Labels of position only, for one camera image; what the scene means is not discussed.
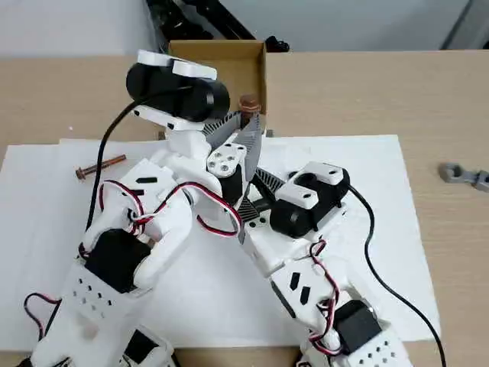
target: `copper bolt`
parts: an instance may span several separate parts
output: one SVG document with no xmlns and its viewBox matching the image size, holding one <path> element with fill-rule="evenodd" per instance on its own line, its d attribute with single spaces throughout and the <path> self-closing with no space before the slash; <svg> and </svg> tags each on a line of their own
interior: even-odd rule
<svg viewBox="0 0 489 367">
<path fill-rule="evenodd" d="M 246 94 L 239 99 L 239 110 L 241 111 L 241 128 L 244 128 L 251 117 L 261 110 L 260 102 L 255 94 Z"/>
<path fill-rule="evenodd" d="M 119 155 L 113 159 L 108 159 L 107 161 L 102 162 L 102 169 L 107 168 L 108 166 L 112 166 L 113 164 L 125 161 L 127 157 L 125 154 Z M 76 176 L 78 177 L 79 180 L 85 180 L 86 176 L 89 174 L 93 174 L 94 172 L 97 171 L 97 165 L 94 164 L 93 166 L 87 167 L 87 168 L 78 168 L 75 171 Z"/>
</svg>

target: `brass screw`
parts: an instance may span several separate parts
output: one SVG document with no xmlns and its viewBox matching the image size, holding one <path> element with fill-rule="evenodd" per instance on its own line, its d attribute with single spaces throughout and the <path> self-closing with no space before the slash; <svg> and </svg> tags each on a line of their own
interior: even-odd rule
<svg viewBox="0 0 489 367">
<path fill-rule="evenodd" d="M 125 154 L 123 154 L 123 155 L 119 155 L 113 159 L 108 159 L 107 161 L 103 161 L 102 162 L 102 169 L 105 169 L 108 166 L 112 166 L 113 164 L 125 161 L 126 159 L 127 159 L 127 157 L 125 156 Z M 86 176 L 88 176 L 89 174 L 93 174 L 96 171 L 97 171 L 97 165 L 94 164 L 94 165 L 87 167 L 87 168 L 78 168 L 75 171 L 75 174 L 79 180 L 85 180 Z"/>
<path fill-rule="evenodd" d="M 239 110 L 241 111 L 241 128 L 244 128 L 255 113 L 260 112 L 261 105 L 255 94 L 246 94 L 239 99 Z"/>
</svg>

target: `table surface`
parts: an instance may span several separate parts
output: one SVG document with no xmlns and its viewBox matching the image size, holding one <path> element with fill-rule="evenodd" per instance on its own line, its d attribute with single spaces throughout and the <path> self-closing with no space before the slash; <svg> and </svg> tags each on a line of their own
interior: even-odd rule
<svg viewBox="0 0 489 367">
<path fill-rule="evenodd" d="M 0 157 L 5 146 L 100 138 L 129 101 L 130 57 L 0 60 Z M 489 53 L 270 54 L 267 124 L 277 135 L 398 134 L 442 319 L 449 365 L 485 365 L 489 338 L 489 194 L 448 185 L 437 165 L 489 170 Z M 114 139 L 157 128 L 128 118 Z M 438 365 L 435 344 L 407 345 L 414 365 Z M 285 367 L 295 348 L 184 349 L 185 366 Z M 0 353 L 0 367 L 19 355 Z"/>
</svg>

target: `brown cardboard box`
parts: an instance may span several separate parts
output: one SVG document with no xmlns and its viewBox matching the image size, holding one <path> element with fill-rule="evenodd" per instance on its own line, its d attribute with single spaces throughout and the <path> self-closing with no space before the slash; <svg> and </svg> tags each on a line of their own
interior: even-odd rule
<svg viewBox="0 0 489 367">
<path fill-rule="evenodd" d="M 261 113 L 267 112 L 265 66 L 267 51 L 262 41 L 171 41 L 170 53 L 217 69 L 231 98 L 230 110 L 238 109 L 239 97 L 255 94 Z"/>
</svg>

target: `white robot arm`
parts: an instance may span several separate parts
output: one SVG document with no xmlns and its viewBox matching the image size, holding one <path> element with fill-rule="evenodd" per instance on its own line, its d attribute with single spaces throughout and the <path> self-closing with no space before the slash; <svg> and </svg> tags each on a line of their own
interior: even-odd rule
<svg viewBox="0 0 489 367">
<path fill-rule="evenodd" d="M 133 98 L 154 93 L 162 80 L 193 91 L 134 110 L 166 126 L 167 141 L 119 181 L 102 183 L 102 214 L 86 231 L 49 333 L 25 365 L 116 367 L 131 358 L 173 366 L 170 344 L 142 333 L 139 319 L 158 278 L 184 253 L 196 216 L 217 235 L 238 235 L 290 316 L 310 330 L 297 366 L 410 366 L 361 279 L 346 261 L 324 256 L 328 234 L 347 213 L 347 171 L 311 162 L 284 183 L 257 169 L 259 116 L 246 126 L 239 114 L 224 117 L 228 101 L 215 78 L 211 68 L 140 53 L 128 74 Z M 260 205 L 247 198 L 250 184 Z M 152 348 L 134 352 L 134 339 Z"/>
</svg>

